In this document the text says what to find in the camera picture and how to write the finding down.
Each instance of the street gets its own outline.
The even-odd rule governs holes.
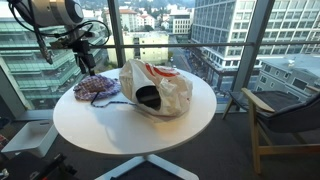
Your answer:
[[[178,44],[174,36],[169,37],[170,44]],[[173,61],[169,63],[171,67],[176,65],[178,69],[192,72],[191,67],[188,64],[187,58],[185,57],[184,50],[182,48],[169,48],[169,51],[173,52]]]

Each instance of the gray carpet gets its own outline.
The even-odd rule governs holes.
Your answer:
[[[279,143],[292,143],[289,135],[271,136]],[[304,133],[307,141],[319,141],[319,131]],[[320,154],[273,155],[262,157],[262,174],[256,175],[252,167],[250,130],[245,113],[229,114],[221,120],[215,115],[210,125],[192,141],[158,156],[177,164],[199,176],[201,180],[238,179],[290,179],[319,180]],[[80,149],[58,135],[45,160],[57,153],[67,156],[66,164],[72,165],[81,180],[92,180],[130,158],[115,158]],[[170,180],[175,176],[144,163],[123,175],[120,180]]]

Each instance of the round white table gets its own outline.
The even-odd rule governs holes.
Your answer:
[[[138,156],[97,179],[119,177],[144,161],[182,179],[198,179],[195,174],[153,155],[196,137],[210,123],[216,110],[217,101],[212,88],[199,77],[178,71],[193,82],[190,109],[180,117],[152,116],[129,104],[96,108],[88,101],[76,100],[71,88],[56,104],[54,125],[62,137],[86,150],[115,156]],[[120,69],[114,69],[102,75],[118,78],[119,72]],[[111,100],[130,102],[120,92],[95,104],[104,105]]]

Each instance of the table base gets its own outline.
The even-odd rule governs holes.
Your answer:
[[[129,170],[133,169],[134,167],[144,163],[150,162],[182,179],[186,180],[199,180],[199,177],[192,172],[189,172],[171,162],[160,158],[154,154],[147,155],[147,156],[138,156],[130,159],[129,161],[121,164],[120,166],[112,169],[111,171],[107,172],[106,174],[98,177],[96,180],[109,180],[112,178],[118,178],[124,173],[128,172]]]

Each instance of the purple knitted fabric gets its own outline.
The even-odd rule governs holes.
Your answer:
[[[118,80],[101,75],[88,76],[73,88],[75,98],[86,101],[91,101],[97,92],[100,93],[96,99],[102,99],[116,95],[120,90]]]

